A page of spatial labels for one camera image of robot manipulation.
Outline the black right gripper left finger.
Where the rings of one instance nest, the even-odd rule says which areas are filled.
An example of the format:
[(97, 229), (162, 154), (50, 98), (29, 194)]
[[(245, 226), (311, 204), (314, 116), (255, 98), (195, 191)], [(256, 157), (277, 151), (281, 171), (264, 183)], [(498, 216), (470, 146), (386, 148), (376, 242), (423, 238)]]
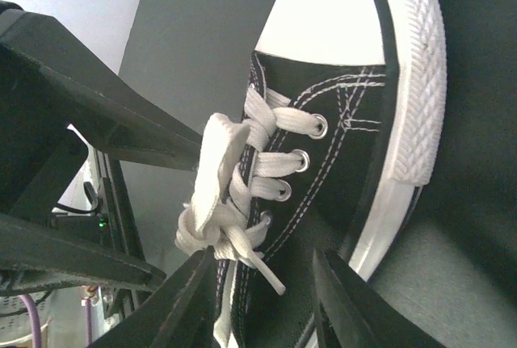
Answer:
[(130, 317), (91, 345), (212, 347), (216, 261), (210, 246), (189, 257)]

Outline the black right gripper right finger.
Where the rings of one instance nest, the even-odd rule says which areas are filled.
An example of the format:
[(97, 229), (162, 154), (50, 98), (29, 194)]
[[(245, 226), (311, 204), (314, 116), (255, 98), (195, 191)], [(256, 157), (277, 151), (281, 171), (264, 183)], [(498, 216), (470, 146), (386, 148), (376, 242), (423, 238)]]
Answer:
[(313, 278), (320, 347), (442, 346), (392, 308), (334, 251), (314, 251)]

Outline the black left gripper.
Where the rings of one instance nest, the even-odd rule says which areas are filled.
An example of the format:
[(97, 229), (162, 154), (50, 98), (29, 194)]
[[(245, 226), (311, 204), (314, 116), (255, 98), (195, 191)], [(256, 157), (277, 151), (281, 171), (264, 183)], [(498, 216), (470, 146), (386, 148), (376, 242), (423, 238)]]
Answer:
[(158, 268), (18, 219), (47, 218), (85, 162), (70, 124), (116, 160), (191, 171), (199, 159), (198, 132), (140, 96), (59, 21), (2, 2), (1, 294), (156, 290), (166, 277)]

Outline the white shoelace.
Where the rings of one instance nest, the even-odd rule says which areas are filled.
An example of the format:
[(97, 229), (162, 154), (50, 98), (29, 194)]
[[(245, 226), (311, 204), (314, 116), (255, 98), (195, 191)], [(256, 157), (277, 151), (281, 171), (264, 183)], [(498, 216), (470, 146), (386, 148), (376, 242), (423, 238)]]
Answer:
[(217, 259), (243, 262), (257, 269), (283, 295), (285, 286), (256, 253), (266, 238), (270, 218), (246, 225), (255, 197), (283, 202), (292, 188), (284, 177), (309, 168), (309, 155), (300, 149), (268, 153), (265, 148), (277, 129), (323, 138), (326, 119), (288, 106), (288, 99), (273, 91), (260, 94), (248, 87), (245, 119), (232, 122), (213, 114), (204, 129), (200, 161), (189, 203), (179, 216), (175, 245), (185, 254), (213, 247)]

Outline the black canvas sneaker white sole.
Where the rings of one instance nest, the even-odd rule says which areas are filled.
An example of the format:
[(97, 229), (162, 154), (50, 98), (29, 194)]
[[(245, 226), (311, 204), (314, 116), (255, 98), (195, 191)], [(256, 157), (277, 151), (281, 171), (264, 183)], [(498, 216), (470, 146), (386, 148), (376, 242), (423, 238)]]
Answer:
[(313, 347), (312, 259), (336, 249), (370, 279), (430, 181), (447, 93), (439, 0), (275, 0), (250, 59), (249, 96), (296, 112), (308, 134), (269, 119), (265, 153), (299, 168), (263, 185), (247, 224), (286, 288), (219, 261), (219, 347)]

